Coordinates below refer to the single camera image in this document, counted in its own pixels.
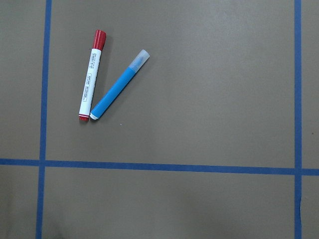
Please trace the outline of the blue marker pen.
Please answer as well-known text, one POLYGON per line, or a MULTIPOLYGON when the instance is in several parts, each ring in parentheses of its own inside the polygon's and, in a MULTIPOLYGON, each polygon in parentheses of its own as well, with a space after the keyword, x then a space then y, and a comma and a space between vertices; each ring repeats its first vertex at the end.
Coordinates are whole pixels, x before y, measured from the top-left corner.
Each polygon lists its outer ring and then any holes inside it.
POLYGON ((150 55, 147 51, 145 51, 144 49, 140 51, 140 53, 131 62, 131 64, 127 67, 127 69, 117 79, 114 85, 109 89, 109 91, 91 110, 90 112, 91 119, 97 120, 102 116, 102 114, 108 109, 108 107, 118 97, 118 95, 122 92, 122 90, 126 87, 126 85, 131 81, 131 79, 137 74, 137 72, 146 63, 149 57, 150 55))

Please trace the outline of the red marker pen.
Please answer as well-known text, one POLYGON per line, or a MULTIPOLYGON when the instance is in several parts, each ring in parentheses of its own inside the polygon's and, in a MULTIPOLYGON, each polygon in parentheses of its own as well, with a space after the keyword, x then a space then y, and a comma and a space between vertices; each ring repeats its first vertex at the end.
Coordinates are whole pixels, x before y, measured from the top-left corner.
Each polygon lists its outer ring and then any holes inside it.
POLYGON ((106 32, 99 29, 95 31, 78 114, 78 117, 81 121, 88 121, 90 117, 101 54, 106 42, 106 38, 106 32))

